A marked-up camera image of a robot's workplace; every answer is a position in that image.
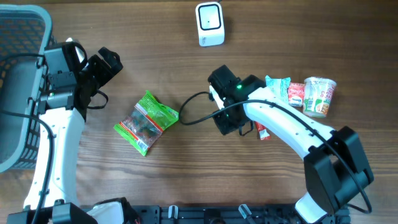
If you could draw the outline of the red chocolate bar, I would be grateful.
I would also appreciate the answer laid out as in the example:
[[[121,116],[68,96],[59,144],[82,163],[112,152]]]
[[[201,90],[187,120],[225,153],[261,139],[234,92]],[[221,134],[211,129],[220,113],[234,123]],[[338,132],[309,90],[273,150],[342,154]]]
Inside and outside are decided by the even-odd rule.
[[[260,140],[269,140],[271,138],[271,135],[267,132],[267,129],[264,125],[258,122],[255,122],[254,124],[256,125]]]

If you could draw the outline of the teal snack packet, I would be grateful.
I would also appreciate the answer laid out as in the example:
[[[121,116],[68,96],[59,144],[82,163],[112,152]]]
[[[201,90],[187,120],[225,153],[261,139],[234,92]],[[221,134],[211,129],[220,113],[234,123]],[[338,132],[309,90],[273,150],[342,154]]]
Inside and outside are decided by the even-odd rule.
[[[277,96],[284,103],[289,102],[288,89],[290,86],[291,78],[271,78],[270,76],[265,77],[266,86],[271,89],[273,94]]]

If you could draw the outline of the red tissue pack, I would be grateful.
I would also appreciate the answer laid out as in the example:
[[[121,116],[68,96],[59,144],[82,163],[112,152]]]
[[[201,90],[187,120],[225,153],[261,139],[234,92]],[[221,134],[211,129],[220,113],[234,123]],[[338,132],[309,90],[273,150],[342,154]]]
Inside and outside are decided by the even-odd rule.
[[[290,83],[288,88],[288,101],[290,106],[302,107],[305,95],[305,85],[302,83]]]

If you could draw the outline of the green candy bag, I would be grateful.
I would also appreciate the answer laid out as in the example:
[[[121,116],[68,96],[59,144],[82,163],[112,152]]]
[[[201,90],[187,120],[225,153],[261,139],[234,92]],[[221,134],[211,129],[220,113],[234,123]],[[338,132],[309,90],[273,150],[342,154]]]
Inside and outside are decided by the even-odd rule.
[[[177,111],[159,103],[147,90],[134,105],[131,114],[114,125],[114,130],[142,156],[146,156],[163,132],[178,121],[178,116]]]

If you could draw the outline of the instant noodle cup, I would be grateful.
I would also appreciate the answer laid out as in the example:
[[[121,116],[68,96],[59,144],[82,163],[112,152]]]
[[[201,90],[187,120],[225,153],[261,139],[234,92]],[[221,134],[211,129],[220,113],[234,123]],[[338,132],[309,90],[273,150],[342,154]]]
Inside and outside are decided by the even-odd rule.
[[[303,113],[310,117],[325,118],[336,82],[328,78],[308,77],[304,83]]]

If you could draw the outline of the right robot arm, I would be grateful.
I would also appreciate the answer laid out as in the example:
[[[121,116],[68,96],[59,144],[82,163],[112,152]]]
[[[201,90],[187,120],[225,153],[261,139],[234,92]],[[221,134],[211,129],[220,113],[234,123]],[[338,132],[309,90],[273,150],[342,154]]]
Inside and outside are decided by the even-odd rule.
[[[305,116],[278,99],[265,81],[250,75],[244,80],[223,65],[208,77],[218,104],[213,119],[221,134],[259,123],[288,144],[303,160],[306,194],[295,211],[307,223],[349,205],[374,180],[358,134],[345,126],[335,130]]]

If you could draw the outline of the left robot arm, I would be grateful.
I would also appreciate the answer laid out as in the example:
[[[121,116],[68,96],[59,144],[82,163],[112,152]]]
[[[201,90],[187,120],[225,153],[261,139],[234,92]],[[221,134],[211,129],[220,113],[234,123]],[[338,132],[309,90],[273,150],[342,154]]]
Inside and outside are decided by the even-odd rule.
[[[78,147],[91,98],[122,69],[120,56],[106,47],[88,57],[78,42],[48,46],[45,88],[36,101],[40,143],[34,179],[24,209],[8,215],[8,223],[96,223],[76,196]]]

